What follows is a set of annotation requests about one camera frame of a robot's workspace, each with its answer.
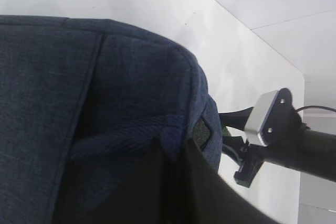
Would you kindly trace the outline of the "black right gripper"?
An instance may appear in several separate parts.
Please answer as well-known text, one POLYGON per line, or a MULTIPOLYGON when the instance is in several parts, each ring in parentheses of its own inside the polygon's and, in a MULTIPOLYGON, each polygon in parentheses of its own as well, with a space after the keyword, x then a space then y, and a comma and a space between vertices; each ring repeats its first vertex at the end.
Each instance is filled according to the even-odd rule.
MULTIPOLYGON (((243 130, 252 110, 219 113, 221 125, 243 130)), ((335 182, 335 135, 311 130, 297 112, 291 119, 289 131, 277 142, 248 145, 243 163, 234 174, 237 184, 249 188, 264 162, 335 182)))

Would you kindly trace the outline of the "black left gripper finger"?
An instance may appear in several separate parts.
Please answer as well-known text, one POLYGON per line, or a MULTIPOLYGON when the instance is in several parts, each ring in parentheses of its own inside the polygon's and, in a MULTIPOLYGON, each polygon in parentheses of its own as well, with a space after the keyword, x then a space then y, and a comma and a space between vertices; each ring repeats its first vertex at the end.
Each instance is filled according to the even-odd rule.
POLYGON ((191 138, 186 141, 183 161, 193 223, 276 223, 230 188, 191 138))

